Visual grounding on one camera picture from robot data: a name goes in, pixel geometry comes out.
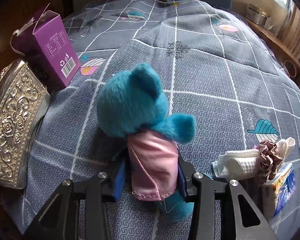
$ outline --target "purple box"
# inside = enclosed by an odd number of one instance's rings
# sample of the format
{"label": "purple box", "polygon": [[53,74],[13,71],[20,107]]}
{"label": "purple box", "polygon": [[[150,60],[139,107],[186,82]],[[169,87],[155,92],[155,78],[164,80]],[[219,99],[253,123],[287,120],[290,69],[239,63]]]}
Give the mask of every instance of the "purple box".
{"label": "purple box", "polygon": [[65,88],[80,68],[59,14],[41,8],[11,37],[13,51],[29,62],[49,91]]}

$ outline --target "barcode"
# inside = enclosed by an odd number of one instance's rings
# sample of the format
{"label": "barcode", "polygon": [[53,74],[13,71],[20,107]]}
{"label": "barcode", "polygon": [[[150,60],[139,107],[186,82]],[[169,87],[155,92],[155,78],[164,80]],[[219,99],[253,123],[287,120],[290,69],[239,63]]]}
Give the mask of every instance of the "barcode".
{"label": "barcode", "polygon": [[65,77],[68,77],[70,72],[73,70],[75,67],[75,62],[73,58],[71,57],[68,62],[64,65],[64,67],[61,69],[61,72],[65,75]]}

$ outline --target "stuffed animal's arm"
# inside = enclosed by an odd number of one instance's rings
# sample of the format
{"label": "stuffed animal's arm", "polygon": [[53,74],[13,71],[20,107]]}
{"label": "stuffed animal's arm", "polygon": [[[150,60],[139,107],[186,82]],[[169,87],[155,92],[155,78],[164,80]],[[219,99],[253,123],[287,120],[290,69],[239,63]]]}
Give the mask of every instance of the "stuffed animal's arm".
{"label": "stuffed animal's arm", "polygon": [[178,143],[189,143],[196,133],[196,120],[191,114],[171,114],[161,122],[149,127],[170,140]]}

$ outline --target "brown curtain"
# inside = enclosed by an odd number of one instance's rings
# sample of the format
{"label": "brown curtain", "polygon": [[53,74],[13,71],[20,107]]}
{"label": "brown curtain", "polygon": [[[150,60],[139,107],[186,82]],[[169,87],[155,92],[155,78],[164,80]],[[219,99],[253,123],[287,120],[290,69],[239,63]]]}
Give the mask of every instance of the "brown curtain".
{"label": "brown curtain", "polygon": [[296,58],[300,58],[300,11],[295,5],[287,24],[279,39],[290,49]]}

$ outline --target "bedspread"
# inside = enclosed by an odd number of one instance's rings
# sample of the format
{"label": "bedspread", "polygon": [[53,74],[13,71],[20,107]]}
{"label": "bedspread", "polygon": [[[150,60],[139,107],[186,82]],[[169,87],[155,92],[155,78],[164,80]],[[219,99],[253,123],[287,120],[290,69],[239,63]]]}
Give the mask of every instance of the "bedspread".
{"label": "bedspread", "polygon": [[[287,161],[297,192],[269,221],[279,240],[292,237],[300,226],[300,90],[248,26],[198,0],[103,0],[64,25],[82,67],[52,94],[30,153],[26,189],[2,198],[21,232],[63,179],[82,181],[111,168],[126,142],[98,128],[98,91],[118,71],[147,62],[161,78],[170,112],[197,119],[195,139],[180,145],[197,171],[212,175],[218,155],[251,149],[260,138],[295,138]],[[271,122],[271,133],[257,125],[261,119]],[[191,218],[168,222],[153,203],[133,197],[129,182],[119,203],[107,208],[113,239],[187,239]],[[216,210],[219,239],[218,203]]]}

